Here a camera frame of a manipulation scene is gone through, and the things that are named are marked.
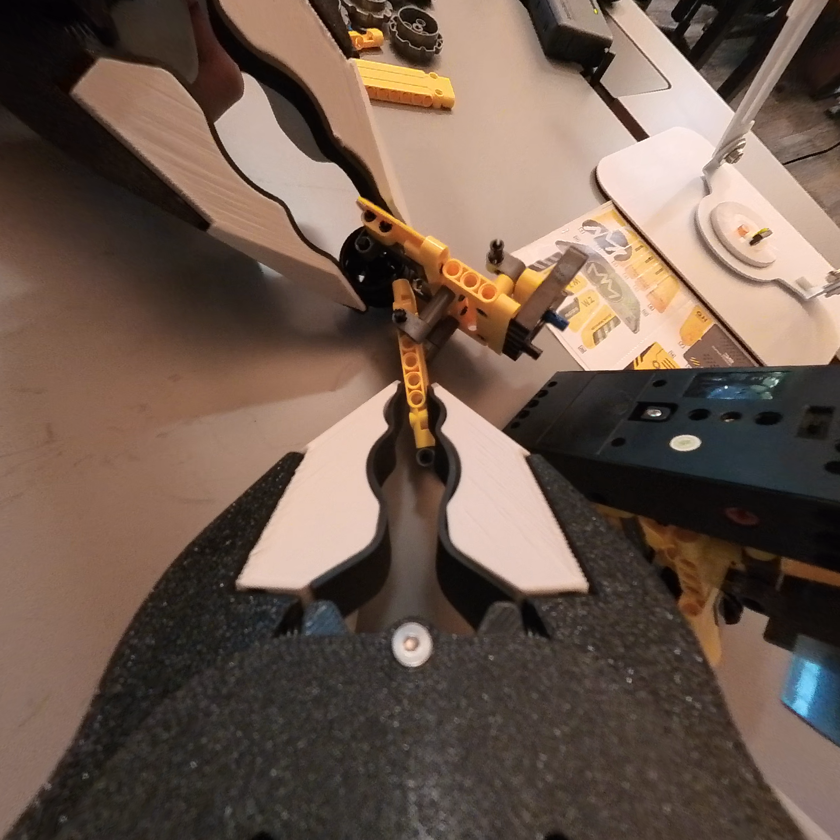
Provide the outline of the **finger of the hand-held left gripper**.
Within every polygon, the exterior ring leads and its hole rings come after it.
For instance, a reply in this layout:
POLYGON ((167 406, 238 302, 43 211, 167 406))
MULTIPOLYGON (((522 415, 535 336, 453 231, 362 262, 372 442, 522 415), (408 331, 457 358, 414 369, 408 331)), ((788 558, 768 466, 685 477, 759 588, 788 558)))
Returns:
POLYGON ((100 57, 71 96, 208 223, 208 233, 324 297, 365 304, 339 263, 309 243, 287 206, 228 159, 203 110, 168 70, 100 57))
POLYGON ((337 2, 216 1, 212 27, 241 70, 299 111, 359 195, 409 222, 337 2))

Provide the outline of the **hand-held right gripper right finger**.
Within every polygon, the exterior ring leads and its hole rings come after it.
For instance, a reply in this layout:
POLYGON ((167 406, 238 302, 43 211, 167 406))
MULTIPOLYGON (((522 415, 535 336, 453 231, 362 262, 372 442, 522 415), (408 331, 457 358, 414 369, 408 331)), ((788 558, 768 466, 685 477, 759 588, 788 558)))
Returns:
POLYGON ((590 585, 529 464, 529 452, 453 393, 432 386, 437 581, 469 624, 491 606, 586 594, 590 585))

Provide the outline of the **white book stand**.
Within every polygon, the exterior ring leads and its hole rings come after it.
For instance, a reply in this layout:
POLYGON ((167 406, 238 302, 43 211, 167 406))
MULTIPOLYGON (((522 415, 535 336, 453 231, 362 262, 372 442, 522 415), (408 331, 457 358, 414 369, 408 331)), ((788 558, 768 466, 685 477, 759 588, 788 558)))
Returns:
POLYGON ((794 2, 717 146, 673 128, 603 158, 603 192, 760 364, 838 351, 838 270, 737 169, 756 114, 825 2, 794 2))

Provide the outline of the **pile of small toy parts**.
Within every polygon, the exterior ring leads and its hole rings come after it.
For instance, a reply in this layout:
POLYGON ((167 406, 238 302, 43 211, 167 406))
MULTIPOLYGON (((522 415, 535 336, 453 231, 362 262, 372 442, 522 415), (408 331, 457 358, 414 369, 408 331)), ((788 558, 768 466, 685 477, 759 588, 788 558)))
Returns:
POLYGON ((443 48, 437 20, 429 2, 311 1, 330 34, 348 54, 377 49, 387 40, 401 58, 430 66, 443 48))

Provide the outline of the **large yellow toy vehicle model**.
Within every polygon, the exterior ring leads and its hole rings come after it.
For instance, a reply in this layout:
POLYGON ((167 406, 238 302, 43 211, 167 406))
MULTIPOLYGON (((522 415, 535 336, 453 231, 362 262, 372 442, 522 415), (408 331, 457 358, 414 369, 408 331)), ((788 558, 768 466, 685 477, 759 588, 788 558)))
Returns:
POLYGON ((748 609, 838 744, 836 366, 558 373, 507 426, 638 542, 716 662, 748 609))

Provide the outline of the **long yellow toy beam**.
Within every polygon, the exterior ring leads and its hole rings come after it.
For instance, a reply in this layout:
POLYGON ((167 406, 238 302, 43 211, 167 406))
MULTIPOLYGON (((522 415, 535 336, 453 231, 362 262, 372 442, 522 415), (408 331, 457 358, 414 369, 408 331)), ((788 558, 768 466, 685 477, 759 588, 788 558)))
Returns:
POLYGON ((455 107, 455 91, 448 77, 374 60, 357 58, 353 62, 372 101, 446 111, 455 107))

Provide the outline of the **person's left hand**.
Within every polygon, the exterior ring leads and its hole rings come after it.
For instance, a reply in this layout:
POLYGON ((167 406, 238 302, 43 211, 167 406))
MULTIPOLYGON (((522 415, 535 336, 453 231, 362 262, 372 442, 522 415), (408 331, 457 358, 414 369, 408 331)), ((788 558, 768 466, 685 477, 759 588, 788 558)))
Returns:
POLYGON ((197 73, 190 90, 213 124, 244 95, 242 73, 221 46, 200 3, 190 3, 189 11, 196 42, 197 73))

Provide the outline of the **dark flat device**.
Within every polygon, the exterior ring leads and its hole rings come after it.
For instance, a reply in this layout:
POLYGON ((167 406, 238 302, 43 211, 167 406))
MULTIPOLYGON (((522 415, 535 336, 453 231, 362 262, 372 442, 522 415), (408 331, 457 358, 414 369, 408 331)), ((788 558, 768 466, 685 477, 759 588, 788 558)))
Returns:
POLYGON ((524 1, 542 52, 553 60, 595 67, 613 34, 596 1, 524 1))

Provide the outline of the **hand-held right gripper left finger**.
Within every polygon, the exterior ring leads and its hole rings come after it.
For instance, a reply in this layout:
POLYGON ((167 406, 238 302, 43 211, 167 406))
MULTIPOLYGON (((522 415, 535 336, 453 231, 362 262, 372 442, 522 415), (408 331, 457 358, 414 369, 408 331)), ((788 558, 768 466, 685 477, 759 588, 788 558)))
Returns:
POLYGON ((306 446, 236 580, 240 591, 330 601, 342 616, 376 596, 391 564, 383 486, 403 396, 394 381, 306 446))

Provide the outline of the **yellow toy brick assembly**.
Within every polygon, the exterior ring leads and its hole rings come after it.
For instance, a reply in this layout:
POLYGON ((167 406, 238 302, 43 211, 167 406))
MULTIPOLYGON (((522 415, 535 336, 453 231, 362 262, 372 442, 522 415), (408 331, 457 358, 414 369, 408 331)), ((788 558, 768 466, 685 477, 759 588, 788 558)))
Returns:
POLYGON ((560 324, 557 309, 587 255, 565 246, 550 268, 535 270, 495 239, 486 276, 381 207, 363 198, 357 204, 362 226, 342 246, 340 264, 367 306, 392 310, 416 460, 430 466, 436 440, 427 364, 433 355, 461 331, 514 361, 524 354, 538 359, 533 341, 547 323, 560 324))

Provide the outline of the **yellow sticker sheet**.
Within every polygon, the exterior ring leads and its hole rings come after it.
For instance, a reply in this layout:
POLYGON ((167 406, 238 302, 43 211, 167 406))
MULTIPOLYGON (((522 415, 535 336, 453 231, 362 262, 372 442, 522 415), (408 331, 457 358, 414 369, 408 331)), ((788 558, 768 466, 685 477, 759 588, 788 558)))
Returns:
POLYGON ((756 366, 723 324, 611 202, 514 252, 547 270, 568 245, 589 256, 554 334, 588 371, 756 366))

